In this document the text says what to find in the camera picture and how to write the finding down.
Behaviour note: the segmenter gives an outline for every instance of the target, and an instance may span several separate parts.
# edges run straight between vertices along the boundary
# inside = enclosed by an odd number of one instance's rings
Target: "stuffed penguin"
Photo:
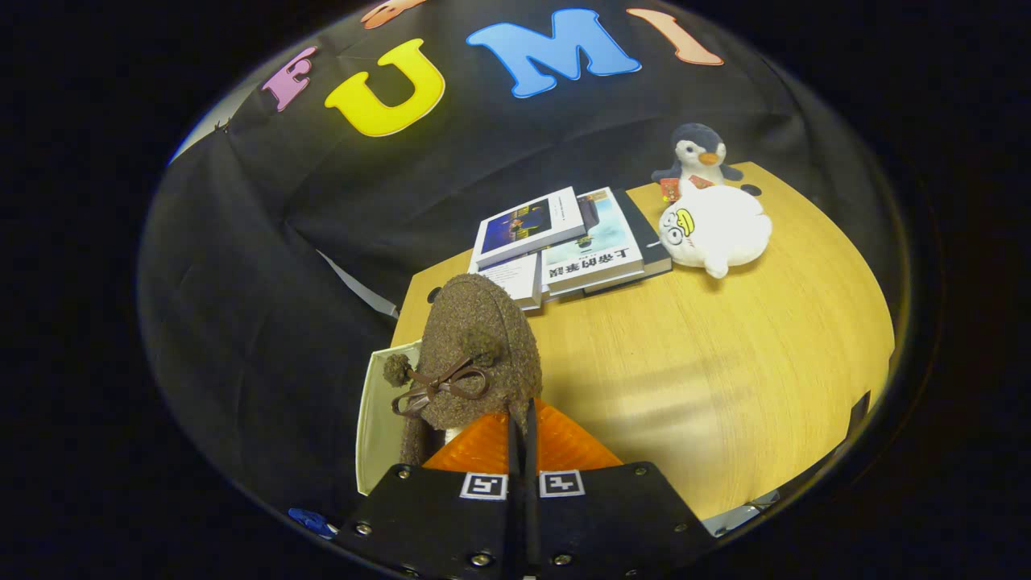
[[[688,189],[724,184],[724,177],[740,180],[744,174],[723,164],[727,145],[716,131],[700,123],[680,125],[670,138],[676,158],[669,169],[653,171],[652,180],[675,177],[680,180],[680,194]]]
[[[761,255],[772,231],[759,200],[731,185],[681,190],[659,218],[659,239],[673,261],[717,278]]]
[[[525,435],[530,400],[541,393],[540,355],[526,315],[479,274],[457,275],[440,288],[419,368],[391,355],[384,378],[395,387],[411,383],[393,406],[406,419],[401,463],[413,466],[435,451],[435,431],[454,437],[488,413],[508,413]]]

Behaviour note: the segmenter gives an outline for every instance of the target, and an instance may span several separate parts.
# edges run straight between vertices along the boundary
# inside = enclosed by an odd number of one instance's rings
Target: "pom-pom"
[[[477,367],[494,365],[505,352],[505,345],[481,326],[468,328],[459,337],[459,348]]]
[[[387,357],[384,365],[384,379],[394,387],[403,386],[408,382],[408,371],[411,371],[411,363],[407,355],[392,354]]]

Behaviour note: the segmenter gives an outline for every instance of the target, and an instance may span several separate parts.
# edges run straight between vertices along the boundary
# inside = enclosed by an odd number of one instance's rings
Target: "blue letter m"
[[[554,36],[500,23],[477,30],[465,41],[473,46],[487,46],[501,60],[516,86],[512,94],[524,99],[555,88],[558,81],[541,74],[530,60],[561,73],[566,78],[579,78],[579,52],[587,55],[588,71],[598,76],[640,70],[641,63],[628,57],[598,24],[598,12],[581,8],[558,10],[552,14]]]

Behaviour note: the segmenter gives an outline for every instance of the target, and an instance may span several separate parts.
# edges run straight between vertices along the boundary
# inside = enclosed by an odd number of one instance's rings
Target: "table top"
[[[723,279],[673,270],[528,313],[543,399],[624,462],[653,462],[700,519],[791,480],[877,401],[895,348],[869,266],[809,200],[755,163],[733,165],[773,220],[758,260]],[[653,221],[657,183],[627,192]],[[392,346],[418,341],[427,296],[469,249],[411,278]]]

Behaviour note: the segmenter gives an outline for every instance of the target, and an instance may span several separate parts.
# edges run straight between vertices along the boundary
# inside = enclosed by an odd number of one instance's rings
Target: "black cloth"
[[[526,99],[497,57],[465,43],[499,22],[550,33],[565,7],[430,1],[371,31],[360,13],[344,19],[295,44],[319,50],[286,110],[256,89],[225,131],[169,166],[140,249],[152,365],[204,453],[277,509],[329,515],[357,502],[358,401],[369,353],[392,334],[317,248],[401,305],[413,273],[468,248],[499,210],[567,185],[647,182],[671,163],[669,135],[684,123],[712,127],[728,163],[758,163],[828,214],[897,316],[906,273],[888,181],[818,97],[739,39],[658,2],[590,6],[641,70],[595,76],[581,57],[578,80],[557,74],[555,89]],[[726,64],[679,61],[628,7],[672,13]],[[373,138],[324,105],[363,70],[383,102],[404,101],[410,81],[375,60],[415,37],[446,80],[425,117]]]

